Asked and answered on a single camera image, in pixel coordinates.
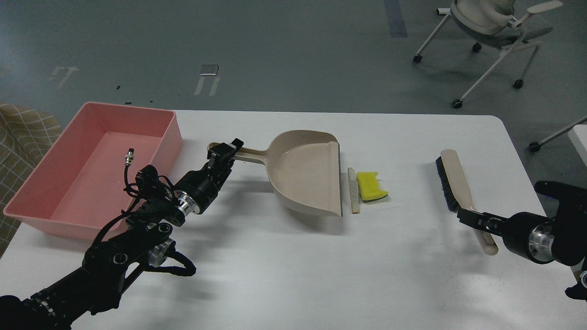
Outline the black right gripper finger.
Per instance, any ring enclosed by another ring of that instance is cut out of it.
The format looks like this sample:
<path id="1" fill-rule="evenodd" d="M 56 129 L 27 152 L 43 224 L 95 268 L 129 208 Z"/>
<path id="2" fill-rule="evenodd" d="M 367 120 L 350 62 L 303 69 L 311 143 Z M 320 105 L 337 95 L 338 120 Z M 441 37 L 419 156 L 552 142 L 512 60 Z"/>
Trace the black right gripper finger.
<path id="1" fill-rule="evenodd" d="M 508 218 L 471 209 L 459 209 L 459 221 L 465 225 L 498 225 L 506 223 Z"/>
<path id="2" fill-rule="evenodd" d="M 500 227 L 504 223 L 504 217 L 494 214 L 458 214 L 457 217 L 468 227 L 490 234 L 502 234 Z"/>

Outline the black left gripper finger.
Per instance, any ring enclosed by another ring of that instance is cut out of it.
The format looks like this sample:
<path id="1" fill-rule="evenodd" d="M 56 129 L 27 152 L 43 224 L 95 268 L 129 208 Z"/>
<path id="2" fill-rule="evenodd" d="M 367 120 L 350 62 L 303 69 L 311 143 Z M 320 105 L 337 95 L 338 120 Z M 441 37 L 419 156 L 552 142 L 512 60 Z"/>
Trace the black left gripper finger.
<path id="1" fill-rule="evenodd" d="M 229 146 L 231 148 L 231 150 L 229 151 L 228 159 L 227 159 L 227 169 L 229 169 L 229 171 L 232 170 L 233 163 L 235 162 L 234 158 L 235 158 L 237 152 L 239 152 L 241 150 L 243 145 L 244 145 L 244 142 L 242 140 L 240 140 L 239 138 L 235 138 L 229 144 Z"/>
<path id="2" fill-rule="evenodd" d="M 207 170 L 211 172 L 228 171 L 227 163 L 230 150 L 228 143 L 210 143 L 208 145 Z"/>

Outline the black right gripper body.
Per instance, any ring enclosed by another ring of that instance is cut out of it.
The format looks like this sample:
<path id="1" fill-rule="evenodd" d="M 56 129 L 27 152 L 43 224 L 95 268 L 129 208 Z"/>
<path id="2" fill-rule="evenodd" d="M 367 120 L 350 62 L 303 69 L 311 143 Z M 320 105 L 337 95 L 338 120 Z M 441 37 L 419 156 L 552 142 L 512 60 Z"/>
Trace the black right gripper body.
<path id="1" fill-rule="evenodd" d="M 537 264 L 555 261 L 552 245 L 554 221 L 541 215 L 520 212 L 500 224 L 500 235 L 509 252 Z"/>

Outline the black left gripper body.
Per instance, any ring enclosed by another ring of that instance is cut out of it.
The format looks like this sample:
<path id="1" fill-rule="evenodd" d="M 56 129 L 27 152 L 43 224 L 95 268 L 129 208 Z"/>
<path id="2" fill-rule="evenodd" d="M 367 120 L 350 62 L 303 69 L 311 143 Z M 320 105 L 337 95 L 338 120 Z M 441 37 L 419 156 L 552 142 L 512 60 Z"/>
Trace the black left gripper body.
<path id="1" fill-rule="evenodd" d="M 177 208 L 185 215 L 201 215 L 216 199 L 218 192 L 226 182 L 226 172 L 211 170 L 204 166 L 200 170 L 191 170 L 174 184 L 174 193 L 178 199 Z"/>

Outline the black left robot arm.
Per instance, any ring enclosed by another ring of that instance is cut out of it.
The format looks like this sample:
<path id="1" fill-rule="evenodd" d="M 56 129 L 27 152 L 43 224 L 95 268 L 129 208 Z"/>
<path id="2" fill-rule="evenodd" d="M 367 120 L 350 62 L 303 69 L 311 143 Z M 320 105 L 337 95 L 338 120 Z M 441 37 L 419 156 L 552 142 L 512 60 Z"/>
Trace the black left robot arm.
<path id="1" fill-rule="evenodd" d="M 212 146 L 200 170 L 172 183 L 153 165 L 138 171 L 135 182 L 124 176 L 128 209 L 107 223 L 86 250 L 82 265 L 53 285 L 19 299 L 1 297 L 5 330 L 69 330 L 85 313 L 119 307 L 128 287 L 143 272 L 193 276 L 197 268 L 171 239 L 190 214 L 201 215 L 217 198 L 232 172 L 243 141 Z"/>

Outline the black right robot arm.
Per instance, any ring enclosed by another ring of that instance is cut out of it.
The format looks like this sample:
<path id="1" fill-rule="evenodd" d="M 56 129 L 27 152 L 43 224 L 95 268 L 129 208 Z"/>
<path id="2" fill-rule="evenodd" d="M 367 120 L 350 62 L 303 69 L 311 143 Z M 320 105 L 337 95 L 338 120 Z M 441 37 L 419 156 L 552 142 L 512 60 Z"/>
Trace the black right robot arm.
<path id="1" fill-rule="evenodd" d="M 568 267 L 580 266 L 568 298 L 586 300 L 586 190 L 564 182 L 538 181 L 536 193 L 558 201 L 552 218 L 519 212 L 511 217 L 457 208 L 459 221 L 466 226 L 499 236 L 509 252 L 537 264 L 556 261 Z"/>

